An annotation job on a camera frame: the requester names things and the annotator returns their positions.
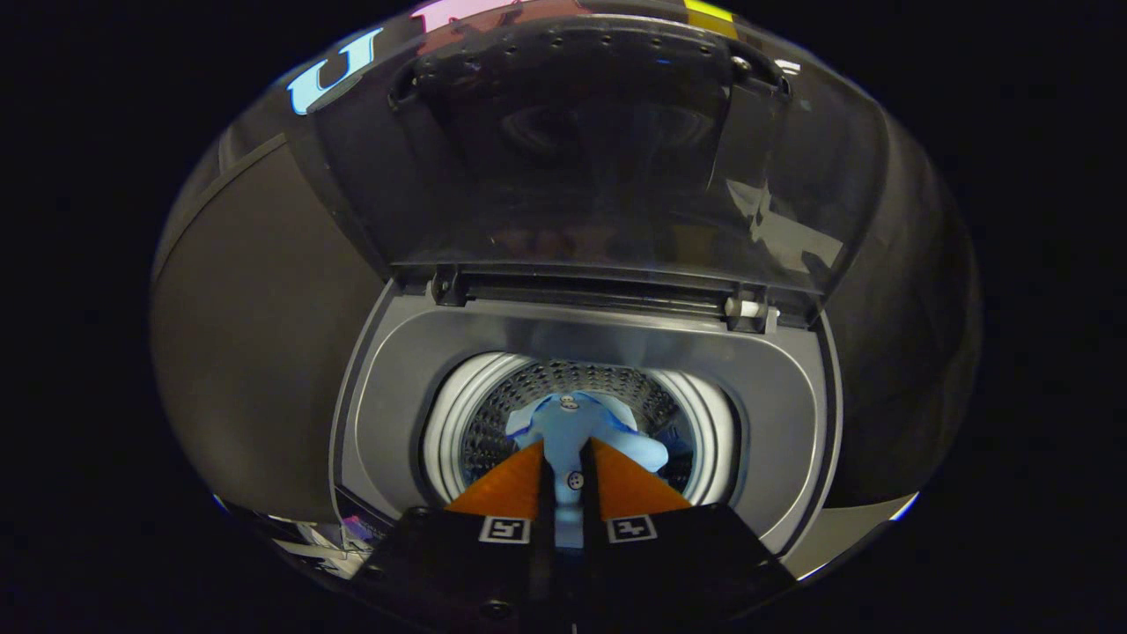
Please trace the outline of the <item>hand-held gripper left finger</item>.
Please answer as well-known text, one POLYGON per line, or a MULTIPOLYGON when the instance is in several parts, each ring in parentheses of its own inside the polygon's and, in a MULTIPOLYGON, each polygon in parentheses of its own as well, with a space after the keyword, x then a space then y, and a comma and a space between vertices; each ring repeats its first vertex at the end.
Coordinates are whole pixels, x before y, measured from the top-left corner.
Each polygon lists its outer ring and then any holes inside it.
POLYGON ((550 601, 553 470, 542 443, 461 497, 407 510, 350 581, 394 633, 529 633, 550 601))

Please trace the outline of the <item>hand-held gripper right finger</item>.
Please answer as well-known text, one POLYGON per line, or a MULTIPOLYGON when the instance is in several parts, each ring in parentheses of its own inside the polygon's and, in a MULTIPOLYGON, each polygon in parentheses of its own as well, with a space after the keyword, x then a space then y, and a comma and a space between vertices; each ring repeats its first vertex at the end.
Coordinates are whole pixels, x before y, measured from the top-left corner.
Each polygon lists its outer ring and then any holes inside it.
POLYGON ((600 633, 728 633, 797 578, 729 504, 693 504, 607 441, 582 449, 584 606, 600 633))

